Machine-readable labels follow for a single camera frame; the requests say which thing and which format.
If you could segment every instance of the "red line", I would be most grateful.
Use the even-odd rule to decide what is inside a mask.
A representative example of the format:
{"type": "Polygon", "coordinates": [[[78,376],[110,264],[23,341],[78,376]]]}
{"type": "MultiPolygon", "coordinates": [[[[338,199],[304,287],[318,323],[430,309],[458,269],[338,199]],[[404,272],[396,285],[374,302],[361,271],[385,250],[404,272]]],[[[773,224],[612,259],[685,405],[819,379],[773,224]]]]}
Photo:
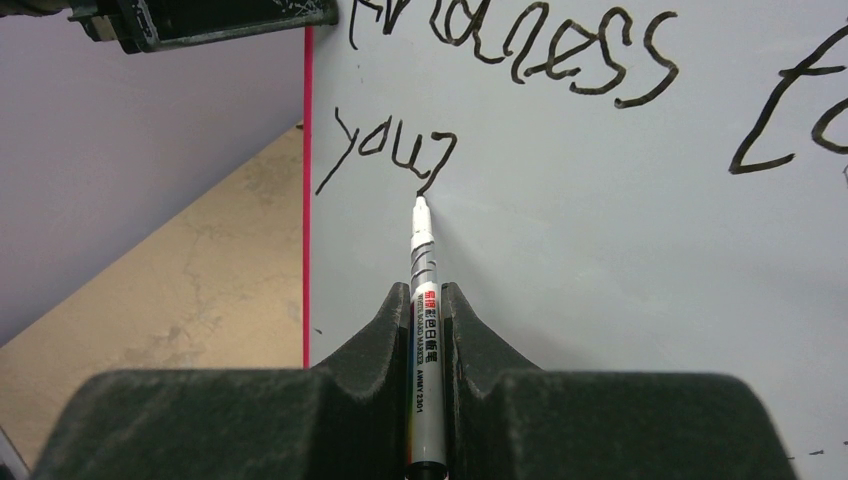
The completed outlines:
{"type": "Polygon", "coordinates": [[[303,52],[303,368],[309,368],[309,246],[312,209],[312,27],[303,52]]]}

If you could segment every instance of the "white marker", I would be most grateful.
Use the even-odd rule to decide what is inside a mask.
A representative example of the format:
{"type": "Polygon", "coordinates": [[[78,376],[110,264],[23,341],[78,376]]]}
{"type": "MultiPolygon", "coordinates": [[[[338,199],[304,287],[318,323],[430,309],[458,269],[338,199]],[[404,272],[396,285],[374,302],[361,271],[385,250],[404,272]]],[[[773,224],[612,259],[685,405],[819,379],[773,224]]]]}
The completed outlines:
{"type": "Polygon", "coordinates": [[[433,228],[424,197],[412,209],[412,318],[409,322],[409,424],[406,477],[444,480],[445,389],[442,370],[442,319],[436,280],[433,228]]]}

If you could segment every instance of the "wall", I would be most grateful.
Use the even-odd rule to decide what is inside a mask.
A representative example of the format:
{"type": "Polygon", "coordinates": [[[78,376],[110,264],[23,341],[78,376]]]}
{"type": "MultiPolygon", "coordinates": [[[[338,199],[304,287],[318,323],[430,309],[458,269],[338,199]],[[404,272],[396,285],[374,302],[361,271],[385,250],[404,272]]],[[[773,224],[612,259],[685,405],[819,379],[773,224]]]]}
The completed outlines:
{"type": "Polygon", "coordinates": [[[0,345],[302,113],[303,32],[152,55],[0,20],[0,345]]]}

